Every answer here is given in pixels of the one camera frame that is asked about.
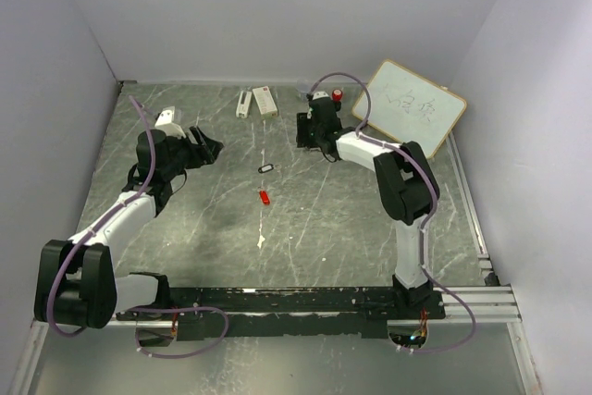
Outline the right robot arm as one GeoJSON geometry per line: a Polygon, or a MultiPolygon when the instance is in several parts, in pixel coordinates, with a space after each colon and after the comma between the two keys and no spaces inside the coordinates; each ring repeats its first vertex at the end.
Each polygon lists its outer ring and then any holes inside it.
{"type": "Polygon", "coordinates": [[[439,188],[424,152],[416,142],[390,143],[343,127],[338,117],[340,103],[329,96],[309,94],[307,100],[308,110],[297,115],[297,146],[318,149],[330,162],[352,162],[376,175],[380,201],[395,221],[393,310],[402,318],[413,318],[433,293],[426,241],[439,188]]]}

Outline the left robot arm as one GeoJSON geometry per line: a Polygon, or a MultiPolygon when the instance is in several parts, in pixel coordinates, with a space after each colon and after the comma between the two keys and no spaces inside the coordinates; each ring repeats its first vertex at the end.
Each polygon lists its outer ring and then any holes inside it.
{"type": "Polygon", "coordinates": [[[99,329],[121,312],[141,310],[153,320],[168,316],[173,298],[165,275],[131,272],[119,278],[115,268],[132,239],[164,210],[173,179],[212,165],[223,148],[197,127],[181,137],[142,132],[137,161],[114,204],[85,230],[42,248],[35,320],[99,329]]]}

